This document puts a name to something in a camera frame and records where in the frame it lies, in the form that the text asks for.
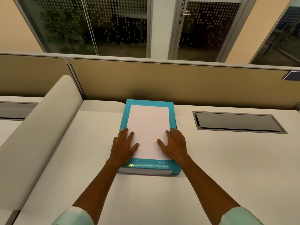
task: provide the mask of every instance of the push sign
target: push sign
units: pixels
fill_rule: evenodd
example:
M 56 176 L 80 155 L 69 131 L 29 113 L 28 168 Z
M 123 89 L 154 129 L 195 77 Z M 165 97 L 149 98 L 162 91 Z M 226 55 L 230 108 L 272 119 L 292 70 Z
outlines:
M 185 7 L 185 0 L 182 1 L 182 7 L 181 7 L 181 9 L 184 9 L 184 7 Z

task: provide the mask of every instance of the person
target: person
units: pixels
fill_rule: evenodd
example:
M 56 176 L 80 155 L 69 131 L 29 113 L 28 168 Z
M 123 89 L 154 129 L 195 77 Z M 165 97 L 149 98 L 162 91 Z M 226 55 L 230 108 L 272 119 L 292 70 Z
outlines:
M 212 225 L 261 225 L 247 209 L 241 207 L 214 180 L 212 180 L 188 154 L 185 137 L 179 130 L 166 131 L 168 145 L 157 142 L 162 151 L 175 160 L 190 181 Z M 79 196 L 72 207 L 62 213 L 53 225 L 97 225 L 103 205 L 118 169 L 129 161 L 138 149 L 130 149 L 133 132 L 126 139 L 128 129 L 121 130 L 113 140 L 111 154 L 102 170 Z

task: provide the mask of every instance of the light green sleeve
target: light green sleeve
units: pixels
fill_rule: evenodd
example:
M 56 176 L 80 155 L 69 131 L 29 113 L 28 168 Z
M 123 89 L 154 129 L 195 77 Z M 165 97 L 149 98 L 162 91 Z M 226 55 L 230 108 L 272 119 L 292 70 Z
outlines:
M 70 207 L 52 225 L 94 225 L 94 222 L 82 208 Z
M 232 208 L 226 212 L 219 225 L 263 225 L 251 212 L 243 207 Z

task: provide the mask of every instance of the forearm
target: forearm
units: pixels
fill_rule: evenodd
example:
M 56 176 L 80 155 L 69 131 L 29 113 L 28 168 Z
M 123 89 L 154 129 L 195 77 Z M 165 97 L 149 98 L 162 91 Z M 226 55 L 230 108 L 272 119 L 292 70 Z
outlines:
M 73 204 L 73 206 L 85 210 L 95 225 L 99 221 L 106 196 L 118 169 L 117 165 L 107 160 L 99 174 Z
M 190 156 L 180 159 L 178 164 L 193 186 L 212 225 L 218 225 L 222 215 L 232 208 L 239 207 L 239 204 L 198 167 Z

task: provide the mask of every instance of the orange wall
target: orange wall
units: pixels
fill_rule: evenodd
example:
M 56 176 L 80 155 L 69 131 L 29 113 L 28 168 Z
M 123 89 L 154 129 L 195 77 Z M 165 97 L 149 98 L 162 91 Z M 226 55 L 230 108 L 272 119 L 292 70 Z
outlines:
M 13 0 L 0 0 L 0 52 L 43 52 Z
M 256 0 L 226 63 L 249 64 L 290 0 Z

